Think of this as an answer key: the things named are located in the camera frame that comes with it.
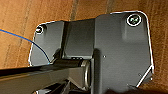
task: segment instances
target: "bolt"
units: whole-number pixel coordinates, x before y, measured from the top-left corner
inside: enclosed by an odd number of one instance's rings
[[[141,22],[141,17],[138,14],[132,14],[127,18],[127,23],[130,26],[137,26]]]
[[[37,34],[42,34],[42,32],[43,32],[43,27],[38,26],[38,27],[36,28],[36,33],[37,33]]]

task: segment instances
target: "gray panel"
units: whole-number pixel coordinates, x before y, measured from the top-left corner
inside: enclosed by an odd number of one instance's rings
[[[95,19],[95,91],[108,88],[117,92],[136,86],[151,65],[146,17],[131,27],[126,18],[132,13],[112,13]]]
[[[46,24],[47,29],[44,29],[42,34],[36,34],[34,42],[38,44],[48,55],[50,61],[53,60],[53,55],[56,50],[61,48],[62,34],[64,28],[63,21],[51,22]],[[31,65],[46,65],[49,62],[46,57],[36,46],[32,45],[30,55]]]
[[[69,22],[64,48],[64,58],[82,57],[91,59],[94,49],[95,20]]]

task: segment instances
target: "screw head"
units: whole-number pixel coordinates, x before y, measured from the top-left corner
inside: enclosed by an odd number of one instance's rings
[[[141,17],[138,14],[131,14],[127,18],[127,23],[130,26],[137,26],[141,23]]]
[[[37,33],[37,34],[42,34],[42,33],[43,33],[43,27],[38,26],[38,27],[36,28],[36,33]]]

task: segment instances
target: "dark gray metal bracket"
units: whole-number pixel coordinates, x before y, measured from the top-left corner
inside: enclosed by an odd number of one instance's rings
[[[152,76],[154,65],[146,15],[140,11],[100,15],[80,21],[43,23],[35,33],[36,42],[50,60],[92,59],[92,94],[107,89],[127,91]],[[48,64],[32,45],[29,62]]]

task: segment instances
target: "mounting hole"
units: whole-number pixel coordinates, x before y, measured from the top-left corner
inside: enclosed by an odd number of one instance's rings
[[[37,28],[36,28],[36,33],[37,34],[42,34],[44,32],[44,29],[46,29],[47,26],[45,24],[42,24],[42,25],[39,25]]]
[[[131,14],[127,18],[127,24],[130,26],[137,26],[141,23],[141,17],[138,14]]]

